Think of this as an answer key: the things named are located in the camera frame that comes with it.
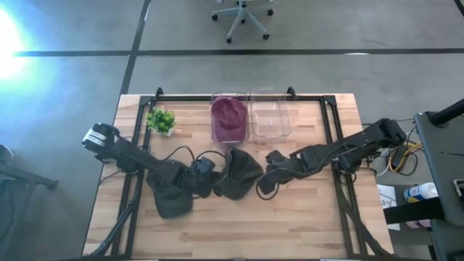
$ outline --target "white pot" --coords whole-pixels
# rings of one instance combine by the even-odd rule
[[[169,131],[167,133],[159,133],[163,136],[166,136],[166,137],[171,137],[171,135],[174,133],[174,128],[170,128]]]

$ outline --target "green plant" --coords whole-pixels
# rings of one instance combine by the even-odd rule
[[[146,124],[150,129],[155,129],[158,133],[166,134],[175,125],[174,112],[157,109],[147,115]]]

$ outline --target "clear plastic container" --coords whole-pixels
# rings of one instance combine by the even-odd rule
[[[241,144],[249,138],[248,95],[242,92],[211,95],[211,139]]]
[[[250,92],[253,132],[258,138],[286,138],[291,133],[286,95],[274,88],[253,88]]]

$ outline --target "chair base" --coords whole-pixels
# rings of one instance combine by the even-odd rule
[[[262,37],[265,40],[269,39],[269,32],[266,30],[264,26],[262,26],[261,22],[249,11],[250,9],[267,9],[267,7],[247,7],[243,1],[239,1],[239,6],[235,8],[228,8],[222,9],[218,11],[212,12],[212,19],[216,21],[218,19],[218,15],[236,15],[235,21],[233,21],[232,27],[227,34],[227,42],[232,42],[232,34],[239,26],[239,23],[245,23],[245,18],[248,17],[258,29],[262,32]],[[272,9],[268,10],[268,15],[273,15],[274,11]]]

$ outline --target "purple object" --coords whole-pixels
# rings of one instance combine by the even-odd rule
[[[211,106],[212,131],[219,142],[244,141],[247,136],[248,108],[237,99],[219,97]]]

